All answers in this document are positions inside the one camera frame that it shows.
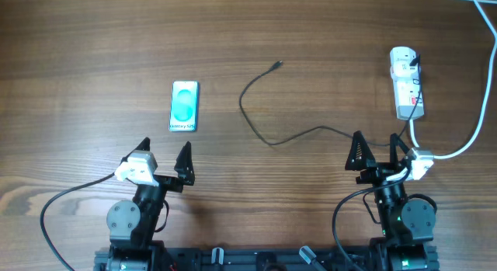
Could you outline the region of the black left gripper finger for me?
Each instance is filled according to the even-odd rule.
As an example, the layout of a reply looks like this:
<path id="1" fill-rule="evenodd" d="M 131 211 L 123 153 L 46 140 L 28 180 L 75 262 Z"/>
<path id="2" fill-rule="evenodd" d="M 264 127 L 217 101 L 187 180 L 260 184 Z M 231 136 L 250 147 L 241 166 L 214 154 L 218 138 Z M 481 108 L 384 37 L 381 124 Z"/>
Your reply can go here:
<path id="1" fill-rule="evenodd" d="M 189 141 L 185 143 L 180 153 L 178 154 L 174 170 L 177 172 L 178 178 L 184 185 L 194 185 L 195 172 L 192 160 L 192 145 Z"/>
<path id="2" fill-rule="evenodd" d="M 129 156 L 135 151 L 150 151 L 151 149 L 150 143 L 151 139 L 149 137 L 145 137 L 135 149 L 133 149 L 130 153 L 122 157 L 120 162 L 121 163 L 126 162 Z"/>

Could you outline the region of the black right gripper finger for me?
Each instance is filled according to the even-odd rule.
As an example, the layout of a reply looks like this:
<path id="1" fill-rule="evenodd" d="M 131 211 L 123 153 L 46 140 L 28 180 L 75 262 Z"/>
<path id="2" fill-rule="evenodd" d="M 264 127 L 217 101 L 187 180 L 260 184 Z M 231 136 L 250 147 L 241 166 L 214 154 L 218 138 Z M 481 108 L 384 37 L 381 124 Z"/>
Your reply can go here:
<path id="1" fill-rule="evenodd" d="M 345 164 L 345 170 L 362 171 L 376 166 L 376 160 L 360 130 L 353 134 L 353 140 Z"/>
<path id="2" fill-rule="evenodd" d="M 404 141 L 396 133 L 393 133 L 390 136 L 389 158 L 390 158 L 391 167 L 396 171 L 399 171 L 401 169 L 401 167 L 403 166 L 403 164 L 398 159 L 398 153 L 397 153 L 398 149 L 400 149 L 404 155 L 408 154 L 408 151 L 409 151 L 408 146 L 404 143 Z"/>

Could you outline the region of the blue Galaxy smartphone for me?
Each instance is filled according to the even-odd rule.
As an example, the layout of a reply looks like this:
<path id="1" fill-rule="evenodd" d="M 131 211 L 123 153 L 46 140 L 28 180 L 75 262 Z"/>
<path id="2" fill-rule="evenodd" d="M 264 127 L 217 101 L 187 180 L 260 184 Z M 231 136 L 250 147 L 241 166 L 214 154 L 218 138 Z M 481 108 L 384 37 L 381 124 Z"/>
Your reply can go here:
<path id="1" fill-rule="evenodd" d="M 170 106 L 169 130 L 194 132 L 197 127 L 199 82 L 174 81 Z"/>

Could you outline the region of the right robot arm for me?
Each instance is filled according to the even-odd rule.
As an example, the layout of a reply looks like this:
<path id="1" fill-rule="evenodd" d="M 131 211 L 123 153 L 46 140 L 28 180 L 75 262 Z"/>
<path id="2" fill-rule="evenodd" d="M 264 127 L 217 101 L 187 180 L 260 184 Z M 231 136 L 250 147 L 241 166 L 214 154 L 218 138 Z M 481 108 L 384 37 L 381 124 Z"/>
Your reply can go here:
<path id="1" fill-rule="evenodd" d="M 408 195 L 405 183 L 421 179 L 433 166 L 430 151 L 408 148 L 397 134 L 390 137 L 388 162 L 377 162 L 361 132 L 353 134 L 345 169 L 358 171 L 358 184 L 370 184 L 383 236 L 373 238 L 364 256 L 345 252 L 355 270 L 438 270 L 434 246 L 436 202 L 421 193 Z"/>

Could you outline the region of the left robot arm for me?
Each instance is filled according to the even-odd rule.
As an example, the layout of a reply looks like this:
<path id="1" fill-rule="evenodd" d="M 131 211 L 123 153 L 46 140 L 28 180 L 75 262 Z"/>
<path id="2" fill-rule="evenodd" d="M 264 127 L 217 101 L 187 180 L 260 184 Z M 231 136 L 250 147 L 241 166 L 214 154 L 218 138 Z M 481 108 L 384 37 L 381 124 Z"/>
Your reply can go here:
<path id="1" fill-rule="evenodd" d="M 192 186 L 195 174 L 192 146 L 186 142 L 176 158 L 176 176 L 157 175 L 158 163 L 146 137 L 133 151 L 121 159 L 114 175 L 137 186 L 132 200 L 115 203 L 108 211 L 110 247 L 107 253 L 96 254 L 94 270 L 176 270 L 177 265 L 167 252 L 163 241 L 155 241 L 154 234 L 165 226 L 158 225 L 168 192 L 181 193 L 184 186 Z"/>

